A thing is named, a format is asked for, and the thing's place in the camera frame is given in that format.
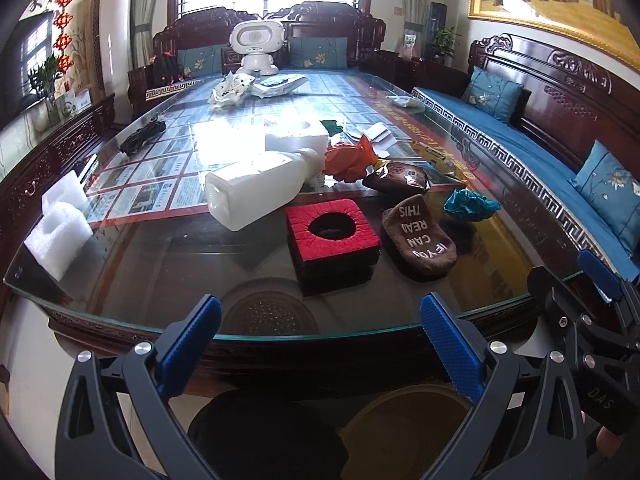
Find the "person right hand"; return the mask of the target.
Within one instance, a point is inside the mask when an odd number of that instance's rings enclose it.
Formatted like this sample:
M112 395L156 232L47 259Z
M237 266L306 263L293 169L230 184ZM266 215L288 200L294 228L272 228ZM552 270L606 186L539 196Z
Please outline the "person right hand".
M582 412L587 445L587 479L595 479L599 471L620 448L625 436L616 436Z

